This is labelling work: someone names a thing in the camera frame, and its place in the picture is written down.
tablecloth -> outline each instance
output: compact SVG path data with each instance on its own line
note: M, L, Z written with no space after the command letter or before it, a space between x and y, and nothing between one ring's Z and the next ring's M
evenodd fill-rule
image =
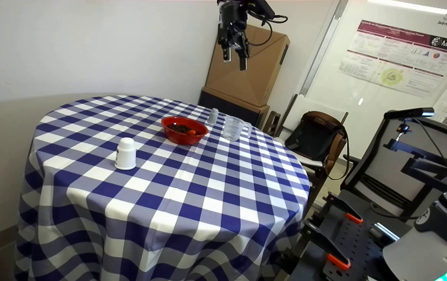
M20 195L17 279L258 279L297 239L309 181L256 128L230 142L224 114L200 144L166 139L161 119L205 122L169 98L77 100L36 126ZM133 170L114 167L120 137Z

white wall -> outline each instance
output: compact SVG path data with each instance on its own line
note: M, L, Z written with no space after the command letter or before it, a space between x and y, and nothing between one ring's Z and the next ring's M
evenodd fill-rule
M269 98L272 111L284 114L291 97L300 92L336 5L338 0L274 2L274 11L289 17L286 23L274 25L274 30L288 34L291 44Z
M195 103L213 0L0 0L0 231L14 225L34 125L86 94Z

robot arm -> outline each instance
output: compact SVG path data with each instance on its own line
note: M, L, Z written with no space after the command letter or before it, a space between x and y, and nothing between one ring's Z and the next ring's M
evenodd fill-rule
M397 137L391 139L389 144L384 147L394 151L406 151L413 155L413 158L408 159L405 167L402 169L403 173L441 190L447 190L447 183L441 181L439 178L447 178L447 159L425 151L419 147L409 145L406 142L400 142L400 137L403 134L408 134L411 131L409 125L406 123L408 119L422 119L422 117L431 117L434 116L433 108L413 108L405 111L388 111L384 114L386 120L399 119L402 123L397 128Z
M427 112L430 111L413 109L406 111L406 114L394 112L389 117L428 116ZM406 131L409 131L408 126L402 125L399 134L405 134ZM419 170L444 172L444 175L447 172L447 161L442 155L438 156L406 145L399 142L399 137L389 142L388 148L413 153L413 165L408 165L408 162L405 167L408 170L403 172L424 183L434 184L430 175ZM395 275L395 279L447 279L447 184L439 190L444 194L414 222L414 228L399 242L383 248L383 259Z
M231 50L239 55L239 69L247 69L249 42L245 37L247 16L263 20L263 25L274 20L275 12L266 0L217 0L219 5L219 44L224 50L224 61L231 61Z

red bowl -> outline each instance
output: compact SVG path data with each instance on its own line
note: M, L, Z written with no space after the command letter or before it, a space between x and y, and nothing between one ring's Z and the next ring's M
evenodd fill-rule
M164 117L161 125L166 137L181 145L195 145L208 134L208 128L202 122L188 117Z

cardboard box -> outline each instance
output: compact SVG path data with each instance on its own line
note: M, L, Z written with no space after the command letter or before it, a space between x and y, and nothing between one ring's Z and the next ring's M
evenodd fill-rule
M270 36L269 28L247 27L252 44L261 44ZM250 45L247 70L239 70L239 56L233 52L233 61L224 62L224 52L214 45L206 87L241 100L252 106L266 106L286 56L289 39L286 34L272 33L264 45Z
M202 95L198 98L198 105L206 108L217 108L219 111L236 116L245 122L250 122L253 126L261 128L266 116L269 112L269 106L252 106L241 100L236 100L227 94L219 91L203 87Z

